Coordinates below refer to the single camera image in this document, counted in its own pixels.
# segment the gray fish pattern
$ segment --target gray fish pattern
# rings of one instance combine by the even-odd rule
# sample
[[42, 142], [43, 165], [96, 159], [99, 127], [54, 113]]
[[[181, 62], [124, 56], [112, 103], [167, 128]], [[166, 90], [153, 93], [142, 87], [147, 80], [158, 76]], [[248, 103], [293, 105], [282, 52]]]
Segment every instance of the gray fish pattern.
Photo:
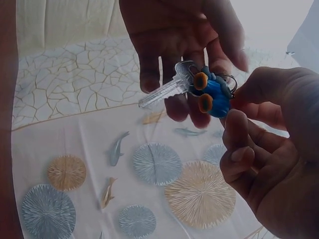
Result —
[[184, 137], [188, 137], [188, 136], [198, 136], [198, 135], [204, 134], [207, 132], [207, 130], [195, 132], [195, 131], [188, 130], [187, 128], [175, 128], [174, 132]]
[[107, 151], [111, 166], [116, 166], [119, 161], [119, 158], [124, 155], [123, 153], [121, 153], [121, 142], [122, 139], [128, 136], [129, 134], [130, 132], [125, 132], [124, 134], [122, 134], [119, 137], [119, 139], [115, 142], [113, 147]]

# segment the key head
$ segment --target key head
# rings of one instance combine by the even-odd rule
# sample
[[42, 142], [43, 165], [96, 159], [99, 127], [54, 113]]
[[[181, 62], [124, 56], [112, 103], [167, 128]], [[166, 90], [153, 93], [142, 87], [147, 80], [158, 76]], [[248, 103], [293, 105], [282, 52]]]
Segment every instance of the key head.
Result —
[[194, 61], [181, 61], [175, 65], [176, 76], [187, 79], [190, 86], [193, 85], [194, 76], [200, 72], [199, 67]]

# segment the key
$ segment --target key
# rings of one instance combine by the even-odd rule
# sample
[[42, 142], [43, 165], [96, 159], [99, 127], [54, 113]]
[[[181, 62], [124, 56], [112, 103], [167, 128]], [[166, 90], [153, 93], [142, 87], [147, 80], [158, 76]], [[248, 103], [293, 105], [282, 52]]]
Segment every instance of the key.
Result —
[[173, 76], [173, 80], [141, 99], [139, 101], [139, 107], [150, 110], [168, 97], [189, 92], [194, 82], [194, 73], [192, 72], [194, 70], [196, 73], [199, 72], [199, 68], [195, 62], [178, 62], [175, 65], [176, 75]]

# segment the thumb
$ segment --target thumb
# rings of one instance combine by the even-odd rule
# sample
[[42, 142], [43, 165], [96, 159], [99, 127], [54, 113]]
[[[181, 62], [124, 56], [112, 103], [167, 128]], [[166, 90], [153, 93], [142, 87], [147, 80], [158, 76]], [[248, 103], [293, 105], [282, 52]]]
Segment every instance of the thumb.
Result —
[[248, 72], [244, 49], [245, 34], [230, 0], [205, 0], [202, 12], [218, 33], [220, 46], [229, 60], [240, 70]]

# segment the blue keychain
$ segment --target blue keychain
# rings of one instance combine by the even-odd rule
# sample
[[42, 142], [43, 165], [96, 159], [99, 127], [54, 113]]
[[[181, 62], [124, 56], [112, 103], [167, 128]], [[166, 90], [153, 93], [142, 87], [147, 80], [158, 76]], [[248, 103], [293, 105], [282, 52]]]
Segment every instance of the blue keychain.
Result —
[[[224, 118], [230, 109], [230, 100], [234, 98], [237, 81], [228, 74], [215, 75], [207, 66], [201, 70], [193, 61], [182, 61], [175, 66], [176, 75], [169, 83], [161, 86], [139, 101], [142, 109], [152, 109], [163, 99], [170, 96], [191, 93], [199, 97], [198, 106], [202, 113], [216, 118]], [[229, 77], [235, 83], [231, 90], [224, 78]]]

